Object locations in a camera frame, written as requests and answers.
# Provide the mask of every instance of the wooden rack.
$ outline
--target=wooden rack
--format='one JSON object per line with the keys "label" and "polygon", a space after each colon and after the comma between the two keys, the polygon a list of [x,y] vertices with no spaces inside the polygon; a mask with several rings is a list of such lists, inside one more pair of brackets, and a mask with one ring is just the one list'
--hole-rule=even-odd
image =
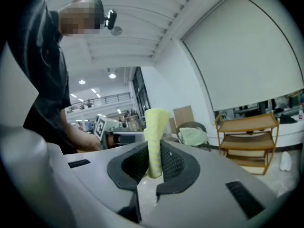
{"label": "wooden rack", "polygon": [[[276,150],[280,119],[270,114],[246,117],[236,120],[223,120],[222,115],[215,119],[218,132],[219,154],[231,159],[245,170],[256,175],[265,175]],[[272,131],[277,128],[275,141]],[[220,142],[219,133],[224,133]]]}

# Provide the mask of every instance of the railing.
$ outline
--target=railing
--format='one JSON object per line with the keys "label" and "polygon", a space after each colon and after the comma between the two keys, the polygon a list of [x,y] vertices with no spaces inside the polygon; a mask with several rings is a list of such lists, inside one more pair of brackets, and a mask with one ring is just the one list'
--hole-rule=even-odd
{"label": "railing", "polygon": [[118,94],[118,95],[109,95],[101,98],[95,98],[86,100],[84,102],[77,102],[72,104],[70,107],[67,107],[66,113],[71,113],[78,110],[83,110],[91,107],[107,105],[111,103],[116,103],[120,101],[130,100],[131,96],[130,93]]}

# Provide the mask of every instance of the white bottle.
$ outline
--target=white bottle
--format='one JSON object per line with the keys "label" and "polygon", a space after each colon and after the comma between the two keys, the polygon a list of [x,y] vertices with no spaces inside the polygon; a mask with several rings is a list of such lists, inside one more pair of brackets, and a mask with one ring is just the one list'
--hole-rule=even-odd
{"label": "white bottle", "polygon": [[303,103],[300,103],[299,120],[303,119]]}

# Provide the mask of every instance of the black mesh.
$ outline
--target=black mesh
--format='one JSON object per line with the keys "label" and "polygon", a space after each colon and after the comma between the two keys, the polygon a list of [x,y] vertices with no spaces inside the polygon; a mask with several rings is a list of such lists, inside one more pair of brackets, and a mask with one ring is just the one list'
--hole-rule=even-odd
{"label": "black mesh", "polygon": [[141,181],[149,167],[148,146],[126,158],[122,162],[122,170],[134,179],[137,184]]}
{"label": "black mesh", "polygon": [[186,166],[185,160],[175,152],[161,145],[161,165],[163,180],[169,181],[183,172]]}

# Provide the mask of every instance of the ceiling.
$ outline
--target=ceiling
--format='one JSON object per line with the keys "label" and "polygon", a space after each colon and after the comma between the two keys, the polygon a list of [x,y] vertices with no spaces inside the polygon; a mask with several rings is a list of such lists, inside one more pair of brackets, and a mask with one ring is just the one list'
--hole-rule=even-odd
{"label": "ceiling", "polygon": [[[58,10],[71,0],[47,0],[50,10]],[[139,67],[152,63],[152,56],[177,15],[190,0],[102,0],[105,13],[117,12],[117,26],[123,29],[113,36],[108,29],[99,34],[64,38],[70,77],[94,74],[102,68]]]}

